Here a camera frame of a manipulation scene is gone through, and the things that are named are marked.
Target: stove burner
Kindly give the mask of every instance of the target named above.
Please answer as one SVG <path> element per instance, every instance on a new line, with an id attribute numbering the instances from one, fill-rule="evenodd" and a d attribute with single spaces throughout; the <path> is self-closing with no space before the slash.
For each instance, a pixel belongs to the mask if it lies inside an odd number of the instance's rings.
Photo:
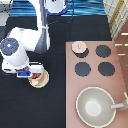
<path id="1" fill-rule="evenodd" d="M 115 73 L 114 66 L 109 62 L 100 63 L 98 70 L 103 76 L 112 76 Z"/>
<path id="2" fill-rule="evenodd" d="M 79 57 L 79 58 L 84 58 L 84 57 L 86 57 L 86 56 L 88 55 L 88 53 L 89 53 L 89 50 L 88 50 L 88 48 L 87 48 L 85 52 L 83 52 L 83 53 L 75 53 L 75 55 L 76 55 L 77 57 Z"/>
<path id="3" fill-rule="evenodd" d="M 106 58 L 111 55 L 111 49 L 106 45 L 99 45 L 96 48 L 96 54 L 102 58 Z"/>
<path id="4" fill-rule="evenodd" d="M 75 66 L 75 72 L 79 76 L 87 76 L 89 75 L 90 71 L 91 68 L 86 62 L 79 62 Z"/>

